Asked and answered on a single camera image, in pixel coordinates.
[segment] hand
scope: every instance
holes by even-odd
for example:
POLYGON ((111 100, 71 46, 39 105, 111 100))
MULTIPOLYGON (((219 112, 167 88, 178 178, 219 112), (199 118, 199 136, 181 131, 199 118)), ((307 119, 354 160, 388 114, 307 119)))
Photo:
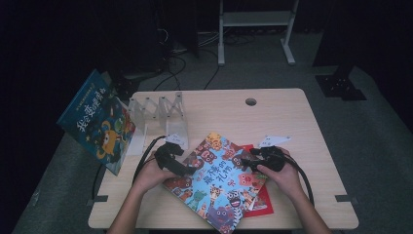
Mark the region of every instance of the hand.
POLYGON ((300 183, 300 178, 298 177, 298 172, 290 164, 285 163, 282 170, 278 173, 263 165, 258 165, 257 169, 272 179, 277 184, 279 189, 290 199, 294 195, 301 195, 304 193, 303 187, 300 183))
POLYGON ((170 177, 177 177, 177 175, 170 171, 160 169, 155 156, 152 154, 146 160, 145 165, 134 180, 132 187, 138 187, 145 193, 170 177))

